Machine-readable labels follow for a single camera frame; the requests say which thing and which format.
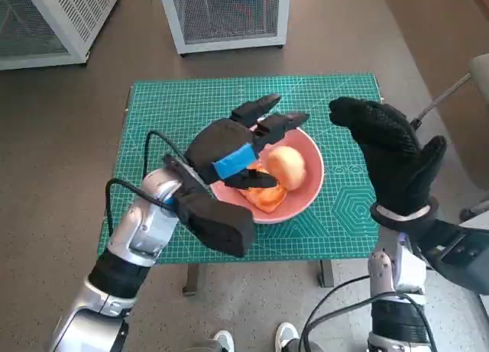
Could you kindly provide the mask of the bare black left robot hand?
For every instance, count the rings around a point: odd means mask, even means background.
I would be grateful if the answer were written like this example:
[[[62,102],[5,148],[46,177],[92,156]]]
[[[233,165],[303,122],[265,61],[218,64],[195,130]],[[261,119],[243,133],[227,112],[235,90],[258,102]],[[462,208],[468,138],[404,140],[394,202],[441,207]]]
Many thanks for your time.
[[[249,166],[268,144],[277,143],[309,119],[305,112],[271,115],[280,100],[280,95],[271,94],[245,102],[196,135],[184,157],[205,184],[222,181],[235,189],[277,185],[272,175]]]

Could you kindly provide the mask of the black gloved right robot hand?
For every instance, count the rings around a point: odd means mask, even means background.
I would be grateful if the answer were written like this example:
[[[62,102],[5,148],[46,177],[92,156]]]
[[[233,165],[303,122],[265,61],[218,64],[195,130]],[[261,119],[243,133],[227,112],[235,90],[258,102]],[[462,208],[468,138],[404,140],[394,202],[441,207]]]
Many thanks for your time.
[[[388,104],[340,97],[329,109],[330,121],[349,129],[360,147],[377,204],[402,216],[429,204],[446,152],[443,136],[422,146],[406,116]]]

